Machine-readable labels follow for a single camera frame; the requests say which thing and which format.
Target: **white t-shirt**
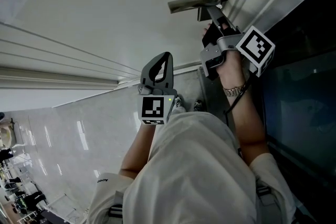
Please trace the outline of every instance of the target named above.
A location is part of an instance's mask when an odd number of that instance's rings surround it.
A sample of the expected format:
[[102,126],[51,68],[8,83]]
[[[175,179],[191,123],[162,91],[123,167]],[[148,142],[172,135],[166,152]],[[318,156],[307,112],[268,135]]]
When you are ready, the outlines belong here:
[[87,223],[106,223],[116,191],[124,193],[124,224],[256,223],[256,179],[280,193],[291,223],[295,204],[273,156],[248,167],[230,129],[212,114],[173,115],[156,135],[135,180],[100,175]]

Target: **person's right arm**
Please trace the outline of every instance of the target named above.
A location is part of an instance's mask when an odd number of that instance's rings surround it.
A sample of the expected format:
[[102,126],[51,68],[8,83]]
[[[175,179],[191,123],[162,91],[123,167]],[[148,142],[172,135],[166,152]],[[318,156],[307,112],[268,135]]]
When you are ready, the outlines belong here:
[[[226,61],[217,67],[217,72],[225,89],[240,87],[245,83],[239,52],[228,51]],[[235,99],[236,97],[228,97],[230,105]],[[235,105],[232,114],[243,159],[247,165],[250,165],[256,157],[269,151],[263,123],[249,91],[246,91]]]

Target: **t-shirt sleeve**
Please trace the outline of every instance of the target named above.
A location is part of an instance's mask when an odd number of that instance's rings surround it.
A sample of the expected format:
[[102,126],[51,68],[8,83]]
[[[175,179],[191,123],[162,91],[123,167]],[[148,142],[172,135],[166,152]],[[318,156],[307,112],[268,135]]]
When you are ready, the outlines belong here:
[[261,154],[252,161],[250,169],[257,180],[280,193],[286,207],[287,218],[291,223],[296,211],[295,202],[274,157],[270,153]]
[[124,193],[133,182],[132,178],[118,174],[103,173],[99,176],[96,192],[89,207],[87,224],[98,223],[102,211],[107,211],[113,204],[116,191]]

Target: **metal watch band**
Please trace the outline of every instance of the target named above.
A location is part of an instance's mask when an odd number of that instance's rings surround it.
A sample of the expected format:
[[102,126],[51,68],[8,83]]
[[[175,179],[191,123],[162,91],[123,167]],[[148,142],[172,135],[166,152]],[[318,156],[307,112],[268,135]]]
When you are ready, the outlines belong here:
[[224,93],[227,97],[236,97],[240,94],[241,90],[243,89],[244,85],[243,86],[240,86],[240,87],[235,87],[233,89],[225,89],[223,88],[224,90]]

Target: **black cable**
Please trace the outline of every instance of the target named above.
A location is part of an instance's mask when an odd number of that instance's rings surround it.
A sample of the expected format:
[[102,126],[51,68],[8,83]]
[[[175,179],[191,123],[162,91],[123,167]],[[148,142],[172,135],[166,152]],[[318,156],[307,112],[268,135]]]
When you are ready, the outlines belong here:
[[244,87],[242,88],[242,91],[239,93],[235,101],[232,103],[230,108],[227,111],[224,111],[224,115],[227,115],[231,110],[235,107],[235,105],[238,103],[238,101],[242,98],[243,94],[247,91],[248,87],[251,85],[252,81],[255,79],[255,75],[258,70],[256,70],[254,73],[251,73],[251,76],[246,81]]

